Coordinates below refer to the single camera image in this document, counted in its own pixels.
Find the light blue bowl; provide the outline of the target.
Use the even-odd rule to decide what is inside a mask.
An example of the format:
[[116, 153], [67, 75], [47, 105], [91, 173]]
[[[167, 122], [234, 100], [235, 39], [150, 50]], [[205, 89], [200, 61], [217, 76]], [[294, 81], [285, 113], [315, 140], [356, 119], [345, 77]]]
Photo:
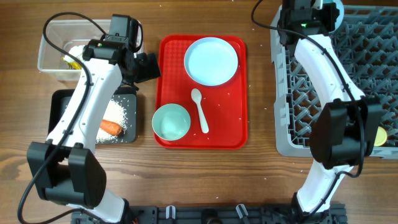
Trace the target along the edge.
[[336, 18], [336, 22], [335, 22], [334, 31], [336, 31], [339, 28], [339, 26], [341, 25], [341, 23], [343, 22], [343, 18], [344, 18], [344, 14], [345, 14], [344, 6], [343, 6], [343, 3], [341, 2], [341, 0], [323, 0], [323, 7], [325, 7], [326, 4], [329, 4], [329, 3], [335, 3], [336, 8], [340, 13], [339, 16]]

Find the white rice pile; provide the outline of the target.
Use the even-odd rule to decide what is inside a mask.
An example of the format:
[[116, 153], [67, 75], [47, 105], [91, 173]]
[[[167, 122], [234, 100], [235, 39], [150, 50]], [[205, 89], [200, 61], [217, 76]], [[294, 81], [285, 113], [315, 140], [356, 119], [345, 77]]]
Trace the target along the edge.
[[99, 127], [96, 135], [97, 144], [114, 144], [127, 142], [128, 133], [132, 128], [132, 119], [128, 117], [130, 115], [130, 112], [127, 111], [128, 109], [131, 109], [130, 103], [132, 103], [132, 100], [130, 100], [127, 96], [116, 95], [112, 97], [112, 99], [108, 103], [103, 119], [118, 123], [123, 130], [121, 134], [117, 136], [112, 136]]

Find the white tissue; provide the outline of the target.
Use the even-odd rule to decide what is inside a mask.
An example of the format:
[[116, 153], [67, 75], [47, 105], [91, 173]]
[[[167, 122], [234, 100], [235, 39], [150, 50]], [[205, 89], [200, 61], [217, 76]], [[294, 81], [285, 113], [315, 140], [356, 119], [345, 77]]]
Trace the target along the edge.
[[[78, 60], [83, 61], [82, 55], [83, 55], [83, 49], [84, 49], [84, 47], [85, 47], [84, 45], [78, 45], [78, 46], [72, 47], [72, 48], [69, 50], [68, 53], [69, 53], [70, 55], [74, 56], [75, 58], [77, 58]], [[72, 58], [71, 58], [70, 56], [68, 56], [68, 55], [64, 56], [63, 60], [66, 61], [67, 63], [75, 62], [75, 60], [72, 59]]]

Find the mint green bowl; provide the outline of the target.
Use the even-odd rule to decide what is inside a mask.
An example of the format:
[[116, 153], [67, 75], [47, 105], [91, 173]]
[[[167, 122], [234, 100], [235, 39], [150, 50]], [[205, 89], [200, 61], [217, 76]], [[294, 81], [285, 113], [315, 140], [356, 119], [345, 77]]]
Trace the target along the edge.
[[189, 131], [191, 118], [181, 105], [169, 103], [158, 108], [152, 117], [152, 129], [157, 137], [166, 141], [183, 138]]

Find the orange carrot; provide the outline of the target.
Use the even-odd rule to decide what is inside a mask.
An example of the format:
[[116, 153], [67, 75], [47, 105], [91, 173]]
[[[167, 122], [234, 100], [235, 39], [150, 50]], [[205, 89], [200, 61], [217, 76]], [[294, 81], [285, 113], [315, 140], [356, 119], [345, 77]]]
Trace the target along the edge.
[[102, 122], [100, 124], [100, 128], [112, 136], [117, 136], [117, 135], [121, 134], [121, 132], [123, 130], [122, 127], [118, 123], [104, 120], [104, 119], [102, 120]]

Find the white plastic spoon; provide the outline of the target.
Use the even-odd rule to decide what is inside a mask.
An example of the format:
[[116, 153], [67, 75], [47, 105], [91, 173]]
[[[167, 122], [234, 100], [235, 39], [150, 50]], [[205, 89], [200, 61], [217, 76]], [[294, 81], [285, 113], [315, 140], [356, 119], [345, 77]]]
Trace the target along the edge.
[[201, 92], [199, 91], [199, 89], [194, 88], [191, 91], [191, 97], [192, 97], [193, 102], [197, 106], [198, 116], [199, 116], [200, 126], [201, 126], [201, 131], [202, 131], [202, 133], [207, 134], [209, 132], [209, 127], [208, 127], [208, 123], [207, 123], [207, 120], [205, 118], [205, 114], [203, 112], [203, 109], [201, 107], [202, 95], [201, 95]]

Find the light blue plate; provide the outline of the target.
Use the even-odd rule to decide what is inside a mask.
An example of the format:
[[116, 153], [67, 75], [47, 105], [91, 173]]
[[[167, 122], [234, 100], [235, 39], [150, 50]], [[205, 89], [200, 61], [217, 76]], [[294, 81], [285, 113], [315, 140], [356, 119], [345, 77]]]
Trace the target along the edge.
[[196, 83], [219, 86], [234, 77], [238, 55], [227, 41], [204, 37], [189, 46], [183, 64], [188, 76]]

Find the yellow plastic cup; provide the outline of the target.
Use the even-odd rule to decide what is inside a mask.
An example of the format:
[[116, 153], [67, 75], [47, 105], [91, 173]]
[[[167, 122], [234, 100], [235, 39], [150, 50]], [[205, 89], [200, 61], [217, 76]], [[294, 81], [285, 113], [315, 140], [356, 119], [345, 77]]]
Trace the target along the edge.
[[375, 147], [383, 146], [387, 142], [387, 138], [388, 138], [387, 131], [383, 127], [379, 126], [377, 128], [377, 133], [374, 140], [374, 146]]

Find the snack wrapper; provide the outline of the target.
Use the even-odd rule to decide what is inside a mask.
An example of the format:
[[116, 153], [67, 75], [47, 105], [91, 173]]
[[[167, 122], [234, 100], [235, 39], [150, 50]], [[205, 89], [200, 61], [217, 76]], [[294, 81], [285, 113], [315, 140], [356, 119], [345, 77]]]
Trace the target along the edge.
[[81, 70], [81, 65], [70, 57], [63, 57], [62, 60], [66, 62], [70, 69]]

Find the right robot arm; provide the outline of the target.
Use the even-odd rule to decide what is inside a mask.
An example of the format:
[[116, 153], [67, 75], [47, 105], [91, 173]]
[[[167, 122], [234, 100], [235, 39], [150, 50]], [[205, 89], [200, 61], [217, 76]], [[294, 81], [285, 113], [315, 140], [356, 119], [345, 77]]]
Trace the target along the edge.
[[383, 114], [379, 100], [352, 82], [333, 50], [330, 32], [340, 14], [334, 1], [283, 1], [277, 23], [280, 43], [306, 71], [322, 107], [310, 133], [314, 162], [293, 199], [301, 223], [325, 219], [343, 178], [361, 175]]

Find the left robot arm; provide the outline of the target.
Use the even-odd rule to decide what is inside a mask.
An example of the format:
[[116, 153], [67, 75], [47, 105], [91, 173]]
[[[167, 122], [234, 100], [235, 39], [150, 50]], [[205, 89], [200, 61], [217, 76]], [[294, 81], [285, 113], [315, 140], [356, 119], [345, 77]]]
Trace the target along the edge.
[[69, 207], [99, 223], [133, 223], [126, 199], [106, 187], [106, 173], [94, 155], [96, 136], [114, 92], [122, 85], [160, 77], [154, 54], [141, 52], [139, 21], [115, 14], [109, 31], [89, 41], [72, 60], [81, 75], [69, 104], [44, 142], [27, 150], [29, 188], [42, 200]]

